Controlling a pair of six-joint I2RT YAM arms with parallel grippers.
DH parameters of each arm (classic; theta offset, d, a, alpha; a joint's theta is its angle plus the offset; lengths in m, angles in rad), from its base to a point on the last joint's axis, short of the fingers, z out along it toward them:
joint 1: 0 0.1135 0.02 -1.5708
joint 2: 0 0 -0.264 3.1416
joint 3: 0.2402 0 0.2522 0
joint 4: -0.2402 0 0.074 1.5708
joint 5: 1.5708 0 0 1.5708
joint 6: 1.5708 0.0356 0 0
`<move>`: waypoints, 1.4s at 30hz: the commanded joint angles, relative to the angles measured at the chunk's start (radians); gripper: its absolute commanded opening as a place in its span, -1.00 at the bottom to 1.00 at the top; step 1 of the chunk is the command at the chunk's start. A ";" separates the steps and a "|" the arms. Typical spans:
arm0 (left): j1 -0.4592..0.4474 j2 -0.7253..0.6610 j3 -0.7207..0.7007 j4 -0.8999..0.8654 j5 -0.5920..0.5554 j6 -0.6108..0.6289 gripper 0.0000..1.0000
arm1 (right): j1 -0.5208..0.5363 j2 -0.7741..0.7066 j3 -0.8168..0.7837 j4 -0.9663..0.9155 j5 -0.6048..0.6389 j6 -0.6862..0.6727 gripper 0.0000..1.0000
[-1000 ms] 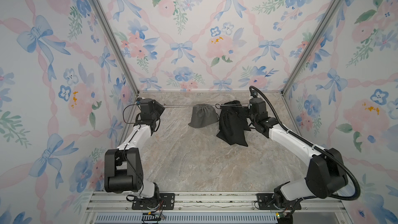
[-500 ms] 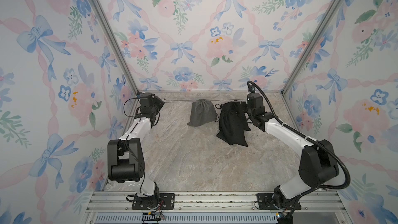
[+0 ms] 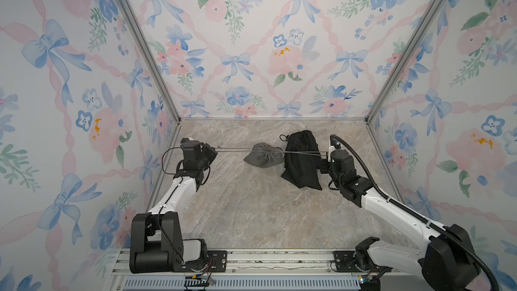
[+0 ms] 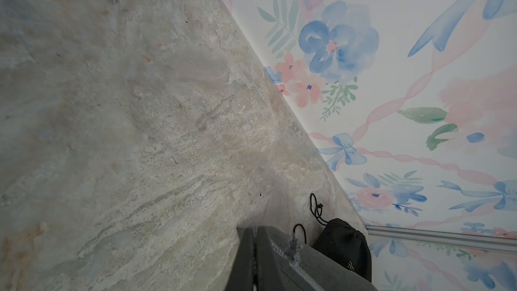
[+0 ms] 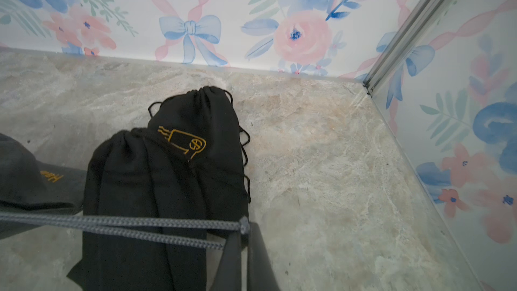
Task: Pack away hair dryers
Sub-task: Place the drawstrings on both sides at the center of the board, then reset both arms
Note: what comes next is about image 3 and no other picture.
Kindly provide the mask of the black pouch with gold logo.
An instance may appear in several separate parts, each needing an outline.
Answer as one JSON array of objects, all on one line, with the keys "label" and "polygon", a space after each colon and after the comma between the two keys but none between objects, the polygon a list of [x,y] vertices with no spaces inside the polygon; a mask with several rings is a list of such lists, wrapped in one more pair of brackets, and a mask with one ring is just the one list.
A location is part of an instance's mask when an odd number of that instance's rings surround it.
[{"label": "black pouch with gold logo", "polygon": [[290,152],[284,156],[284,172],[282,179],[287,180],[297,188],[310,188],[322,191],[319,182],[319,168],[322,163],[320,154],[310,152]]}]

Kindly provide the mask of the grey fabric drawstring pouch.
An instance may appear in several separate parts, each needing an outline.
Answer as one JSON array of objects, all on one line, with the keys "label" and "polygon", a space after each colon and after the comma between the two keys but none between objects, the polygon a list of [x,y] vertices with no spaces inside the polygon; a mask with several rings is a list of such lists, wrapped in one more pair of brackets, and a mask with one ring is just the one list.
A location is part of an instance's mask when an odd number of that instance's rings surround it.
[{"label": "grey fabric drawstring pouch", "polygon": [[255,144],[251,148],[231,148],[231,147],[215,147],[218,153],[246,153],[243,159],[245,163],[257,168],[271,168],[285,162],[286,156],[316,156],[317,158],[326,158],[325,151],[302,151],[302,150],[285,150],[277,146],[266,143]]}]

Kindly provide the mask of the plain black drawstring pouch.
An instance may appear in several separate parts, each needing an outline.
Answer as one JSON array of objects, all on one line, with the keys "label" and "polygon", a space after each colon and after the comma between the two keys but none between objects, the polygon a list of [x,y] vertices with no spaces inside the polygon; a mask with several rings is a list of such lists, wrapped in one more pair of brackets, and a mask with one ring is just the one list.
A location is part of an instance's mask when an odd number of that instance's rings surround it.
[{"label": "plain black drawstring pouch", "polygon": [[279,138],[287,144],[284,150],[285,157],[310,156],[316,162],[322,159],[316,138],[310,130],[305,129],[289,135],[281,134]]}]

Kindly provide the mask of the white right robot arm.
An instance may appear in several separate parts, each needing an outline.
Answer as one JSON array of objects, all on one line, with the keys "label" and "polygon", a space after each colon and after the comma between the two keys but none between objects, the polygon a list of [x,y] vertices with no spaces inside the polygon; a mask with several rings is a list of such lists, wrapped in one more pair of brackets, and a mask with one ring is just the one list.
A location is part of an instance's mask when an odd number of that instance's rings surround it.
[{"label": "white right robot arm", "polygon": [[351,261],[360,271],[398,269],[425,280],[433,290],[466,290],[481,273],[463,228],[444,226],[393,199],[357,174],[354,159],[345,150],[331,148],[323,166],[344,198],[376,214],[415,245],[402,247],[377,237],[366,238],[356,246]]}]

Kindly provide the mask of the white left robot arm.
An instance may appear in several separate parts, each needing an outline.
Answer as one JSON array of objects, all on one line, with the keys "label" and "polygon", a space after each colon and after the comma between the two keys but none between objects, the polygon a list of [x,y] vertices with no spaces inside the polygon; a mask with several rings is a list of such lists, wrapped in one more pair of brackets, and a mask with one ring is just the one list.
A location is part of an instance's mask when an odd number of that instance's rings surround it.
[{"label": "white left robot arm", "polygon": [[180,213],[204,184],[218,153],[209,144],[184,138],[183,159],[165,196],[131,222],[129,269],[132,273],[204,273],[215,265],[202,238],[184,239]]}]

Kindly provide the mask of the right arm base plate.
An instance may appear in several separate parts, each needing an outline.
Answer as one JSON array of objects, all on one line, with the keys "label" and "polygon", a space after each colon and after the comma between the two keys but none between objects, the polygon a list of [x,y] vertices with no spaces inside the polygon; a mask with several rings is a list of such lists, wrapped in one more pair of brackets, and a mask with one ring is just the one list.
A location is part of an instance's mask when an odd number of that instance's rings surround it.
[{"label": "right arm base plate", "polygon": [[359,264],[359,256],[355,251],[334,251],[330,268],[335,273],[358,273],[362,272]]}]

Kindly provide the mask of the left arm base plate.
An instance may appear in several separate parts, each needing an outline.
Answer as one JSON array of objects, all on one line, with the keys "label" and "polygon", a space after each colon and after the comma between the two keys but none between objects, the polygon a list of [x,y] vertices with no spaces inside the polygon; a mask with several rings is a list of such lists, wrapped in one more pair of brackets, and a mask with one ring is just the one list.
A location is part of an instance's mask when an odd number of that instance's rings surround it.
[{"label": "left arm base plate", "polygon": [[227,251],[213,251],[208,250],[206,254],[195,261],[188,261],[181,265],[180,272],[182,273],[224,273],[228,262]]}]

